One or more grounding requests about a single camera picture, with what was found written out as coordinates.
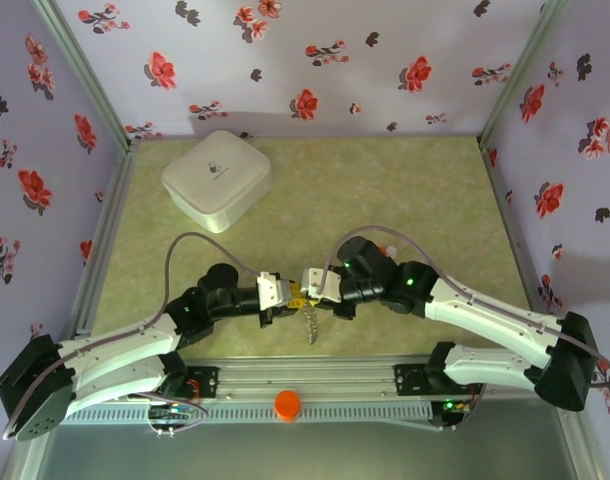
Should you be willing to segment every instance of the small yellow object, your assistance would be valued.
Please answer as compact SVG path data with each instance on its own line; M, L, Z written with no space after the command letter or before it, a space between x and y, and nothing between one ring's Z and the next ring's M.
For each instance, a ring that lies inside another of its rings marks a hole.
M300 286L296 282L290 282L290 289L292 292L292 299L287 304L287 308L295 308L300 310L305 306L307 302L312 305L316 305L320 300L316 298L307 298L307 296L301 292Z

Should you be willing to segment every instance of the cable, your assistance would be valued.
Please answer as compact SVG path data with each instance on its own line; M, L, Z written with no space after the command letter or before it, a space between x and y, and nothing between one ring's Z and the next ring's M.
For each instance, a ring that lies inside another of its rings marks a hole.
M207 420L209 418L209 412L205 408L198 405L197 403L192 403L192 402L182 399L182 398L168 397L166 395L159 395L157 393L139 393L139 395L142 397L147 397L152 400L160 400L160 401L167 402L167 403L180 403L183 405L187 405L188 407L192 407L193 409L195 409L196 412L201 412L203 414L203 416L200 417L198 420L188 423L187 425L183 425L182 427L171 429L167 433L167 435L174 435L175 433L180 433L185 430L189 430L190 428L198 427L201 423L203 423L205 420ZM154 430L156 433L158 433L159 435L165 434L165 431L162 429L160 431L156 430L153 427L152 422L149 421L149 419L148 419L147 423L149 424L149 427L152 430Z
M497 307L496 305L492 305L491 303L488 303L484 300L480 300L480 299L476 298L473 294L466 292L459 285L457 285L451 278L449 278L443 272L443 270L436 264L436 262L432 259L432 257L430 257L427 253L425 253L423 251L423 249L419 245L417 245L416 242L414 242L414 240L412 240L411 238L403 235L402 233L400 233L394 229L388 228L388 227L382 227L380 225L365 225L363 227L355 228L354 230L343 235L334 244L334 246L332 247L332 251L330 252L329 256L327 257L327 260L325 261L325 266L323 267L323 278L321 279L321 284L318 287L319 295L323 293L323 288L325 287L325 281L327 280L327 272L329 271L329 267L331 266L334 256L336 255L336 252L338 251L338 249L341 247L341 245L343 245L347 240L352 238L357 233L364 232L367 230L379 230L381 232L389 233L390 235L393 235L393 236L403 240L404 242L408 243L412 247L414 247L414 249L436 271L438 276L447 285L449 285L454 291L458 292L465 299L467 299L467 301L480 305L481 307L487 308L496 313L500 313L501 315L506 315L510 318L513 318L514 320L517 320L517 321L527 325L528 327L535 328L539 331L547 332L550 335L554 335L554 336L560 338L561 340L565 340L566 342L571 343L575 347L578 347L581 350L584 350L585 352L589 353L592 357L605 362L609 366L609 369L610 369L610 360L607 357L605 357L602 353L600 353L598 350L590 347L589 345L585 345L583 342L575 339L574 337L570 337L569 335L559 332L557 330L554 330L553 328L541 325L540 323L535 322L534 320L530 320L529 318L521 317L520 315L517 315L514 312L507 311L504 308ZM590 384L590 388L610 388L610 379L607 380L606 382Z
M454 425L455 429L456 428L462 428L463 425L465 425L467 422L470 421L470 419L472 418L472 415L474 415L474 413L478 412L479 404L481 403L481 400L483 399L483 395L485 395L485 390L487 389L487 384L484 383L483 387L481 388L481 393L478 394L478 398L476 400L472 399L470 401L470 403L474 402L474 406L472 407L472 409L469 411L469 414L467 414L465 416L465 418L458 424Z
M426 430L428 432L440 433L440 432L444 431L444 427L436 427L434 425L424 425L422 423L408 422L405 420L396 420L396 419L390 420L390 419L382 418L378 421L381 423L387 423L389 425L398 425L400 427L407 427L407 428L417 428L418 430Z
M169 246L169 249L167 250L167 255L165 256L165 271L164 271L165 293L163 294L163 303L161 304L161 307L159 308L158 312L156 312L156 315L154 315L151 318L151 320L149 320L147 323L145 323L143 325L142 328L144 328L144 329L151 328L163 316L163 313L165 313L165 308L167 307L167 302L169 301L169 264L170 264L170 261L172 258L172 253L174 252L176 245L178 245L178 242L180 242L183 238L186 238L186 237L198 237L198 238L205 240L206 242L210 243L211 245L216 247L218 250L220 250L228 259L230 259L234 264L238 265L245 272L247 272L250 275L255 276L255 277L260 276L259 272L247 267L243 262L241 262L238 258L236 258L232 253L230 253L229 250L227 250L225 247L223 247L216 240L209 238L207 235L203 235L202 233L198 233L198 232L181 233L178 237L176 237L174 239L174 241L172 241L172 243ZM122 340L124 338L131 337L132 335L137 335L137 334L140 335L140 333L141 333L141 330L139 328L135 328L128 332L120 333L117 335L113 335L111 337L107 337L103 340L98 340L96 342L92 342L88 345L80 347L79 349L73 351L72 353L65 355L60 360L57 360L56 362L52 363L49 367L47 367L45 370L43 370L36 377L36 379L30 384L29 388L25 391L25 393L19 400L18 404L16 405L16 408L14 409L12 414L9 416L9 420L7 421L7 424L5 425L5 429L3 430L3 439L7 440L10 438L10 436L12 435L13 430L14 430L14 425L16 424L18 417L20 416L21 412L23 411L23 408L25 408L25 405L27 405L27 402L29 402L29 399L32 397L32 394L36 391L38 386L45 380L45 378L50 373L52 373L54 370L56 370L58 367L65 364L66 362L70 361L72 358L75 358L79 354L90 352L94 348L97 348L97 347L100 347L103 345L107 345L108 343L116 342L116 341Z

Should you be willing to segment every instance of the green surface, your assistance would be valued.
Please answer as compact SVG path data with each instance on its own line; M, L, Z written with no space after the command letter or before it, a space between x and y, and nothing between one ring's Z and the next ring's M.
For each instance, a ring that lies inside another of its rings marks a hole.
M172 203L160 172L196 140L144 142L129 186L94 333L153 314L163 295L163 261L178 234L205 231ZM334 242L376 223L414 238L443 269L468 286L526 307L518 272L476 140L442 138L252 139L270 159L273 189L230 229L210 234L256 270L300 280L322 267ZM396 261L417 259L385 234L366 235L397 248ZM188 238L172 260L172 298L195 285L224 257ZM240 285L254 279L242 275ZM351 322L319 312L310 346L305 319L277 319L261 330L255 317L219 322L184 357L428 353L436 342L488 342L439 322L396 315L380 305L358 308Z

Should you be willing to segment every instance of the gray floor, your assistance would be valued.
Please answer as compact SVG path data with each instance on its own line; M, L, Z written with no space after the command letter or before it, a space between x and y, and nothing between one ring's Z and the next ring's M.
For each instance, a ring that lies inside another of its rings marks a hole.
M386 424L204 425L157 438L147 426L61 426L44 480L573 479L553 408L488 401L462 430Z

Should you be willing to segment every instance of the metal chain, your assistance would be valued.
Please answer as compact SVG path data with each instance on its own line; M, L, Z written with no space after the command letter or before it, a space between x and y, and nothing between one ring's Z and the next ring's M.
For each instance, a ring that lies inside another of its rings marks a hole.
M318 338L318 325L316 323L316 309L310 302L306 302L303 308L301 308L305 320L307 320L307 338L309 344L313 345Z

